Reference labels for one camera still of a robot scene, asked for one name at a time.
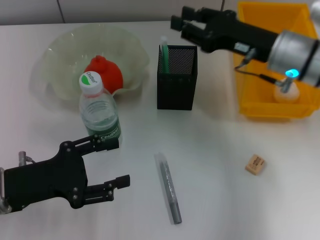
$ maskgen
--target marker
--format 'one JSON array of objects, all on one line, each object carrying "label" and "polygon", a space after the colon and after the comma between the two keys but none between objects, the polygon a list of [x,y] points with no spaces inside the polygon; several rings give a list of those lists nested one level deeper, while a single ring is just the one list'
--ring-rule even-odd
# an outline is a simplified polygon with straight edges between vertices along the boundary
[{"label": "marker", "polygon": [[168,162],[164,156],[159,158],[159,164],[160,164],[161,175],[162,175],[162,179],[163,179],[163,183],[166,191],[166,196],[168,198],[168,202],[169,202],[169,206],[170,206],[170,210],[173,218],[173,223],[180,224],[182,223],[182,218],[179,210],[176,191],[174,188],[174,183],[171,178]]},{"label": "marker", "polygon": [[169,48],[168,48],[168,39],[166,36],[161,37],[160,50],[162,56],[162,70],[163,73],[169,73]]}]

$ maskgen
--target blue indicator light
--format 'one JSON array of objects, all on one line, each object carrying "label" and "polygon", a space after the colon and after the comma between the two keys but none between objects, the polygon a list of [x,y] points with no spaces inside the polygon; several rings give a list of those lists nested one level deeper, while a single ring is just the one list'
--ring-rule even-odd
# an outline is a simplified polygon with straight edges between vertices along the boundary
[{"label": "blue indicator light", "polygon": [[296,78],[296,77],[299,76],[299,71],[297,69],[290,69],[290,70],[285,72],[285,75],[288,78]]}]

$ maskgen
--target yellow plastic box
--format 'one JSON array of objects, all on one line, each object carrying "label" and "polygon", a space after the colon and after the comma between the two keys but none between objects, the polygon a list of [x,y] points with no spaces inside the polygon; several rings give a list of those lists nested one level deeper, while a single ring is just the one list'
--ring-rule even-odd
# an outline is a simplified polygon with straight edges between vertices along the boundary
[{"label": "yellow plastic box", "polygon": [[[240,2],[238,18],[275,33],[289,30],[312,38],[317,38],[310,20],[307,4]],[[238,66],[243,56],[233,55],[234,66]],[[285,76],[267,70],[267,63],[251,61],[245,71],[265,74],[278,80]],[[236,89],[239,112],[249,117],[304,118],[310,116],[320,106],[320,90],[297,82],[300,98],[296,103],[278,103],[274,100],[275,86],[258,77],[236,72]]]}]

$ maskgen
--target pen holder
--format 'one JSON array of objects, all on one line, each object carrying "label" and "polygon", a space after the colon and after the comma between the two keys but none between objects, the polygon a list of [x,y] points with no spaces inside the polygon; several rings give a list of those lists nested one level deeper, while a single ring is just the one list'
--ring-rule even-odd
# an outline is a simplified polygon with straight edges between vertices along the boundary
[{"label": "pen holder", "polygon": [[198,75],[196,46],[168,45],[169,73],[164,73],[159,47],[157,109],[192,110]]}]

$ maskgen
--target plastic bowl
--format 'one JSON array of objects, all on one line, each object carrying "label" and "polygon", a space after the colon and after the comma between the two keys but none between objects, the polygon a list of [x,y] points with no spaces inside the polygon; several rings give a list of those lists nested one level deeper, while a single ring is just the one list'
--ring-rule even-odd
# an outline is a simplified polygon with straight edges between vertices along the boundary
[{"label": "plastic bowl", "polygon": [[59,36],[45,51],[41,79],[52,85],[63,100],[79,98],[79,77],[91,59],[104,56],[120,68],[123,88],[113,94],[134,90],[142,83],[149,56],[140,40],[125,29],[106,23],[91,23]]}]

